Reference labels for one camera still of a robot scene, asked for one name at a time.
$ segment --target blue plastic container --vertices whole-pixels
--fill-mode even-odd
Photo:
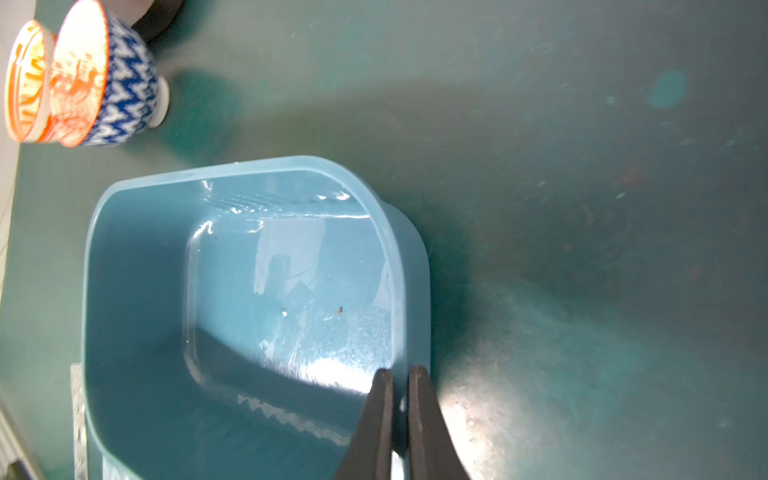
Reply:
[[[85,258],[90,427],[139,478],[330,478],[374,372],[429,365],[419,234],[321,158],[117,183]]]

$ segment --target scratched surface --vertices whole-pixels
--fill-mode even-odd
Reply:
[[[38,0],[57,28],[66,0]],[[164,124],[24,146],[0,387],[71,472],[88,219],[127,177],[340,162],[418,227],[433,372],[493,478],[768,477],[768,37],[756,0],[187,0]]]

